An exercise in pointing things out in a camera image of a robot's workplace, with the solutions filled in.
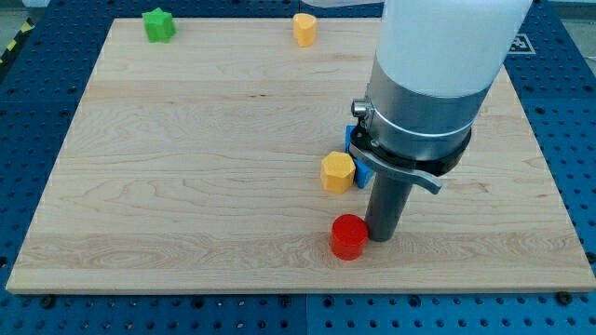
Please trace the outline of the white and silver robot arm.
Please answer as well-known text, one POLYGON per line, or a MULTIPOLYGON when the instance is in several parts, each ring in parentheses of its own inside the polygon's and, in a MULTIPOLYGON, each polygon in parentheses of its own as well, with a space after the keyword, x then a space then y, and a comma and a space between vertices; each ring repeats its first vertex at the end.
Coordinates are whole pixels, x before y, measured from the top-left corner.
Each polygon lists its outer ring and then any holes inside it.
POLYGON ((350 154, 376 176, 365 222, 392 238, 415 185, 437 194, 531 0, 387 0, 370 80, 352 102, 350 154))

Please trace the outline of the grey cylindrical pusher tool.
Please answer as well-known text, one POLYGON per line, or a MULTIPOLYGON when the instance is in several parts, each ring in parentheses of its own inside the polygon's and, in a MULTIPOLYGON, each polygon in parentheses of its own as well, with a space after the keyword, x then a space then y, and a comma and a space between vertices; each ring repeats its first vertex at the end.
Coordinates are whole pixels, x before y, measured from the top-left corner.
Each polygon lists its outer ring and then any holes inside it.
POLYGON ((432 194, 442 188, 438 177, 423 170, 399 167, 355 144, 349 146, 349 152, 376 173, 364 219, 372 241, 392 238, 414 185, 432 194))

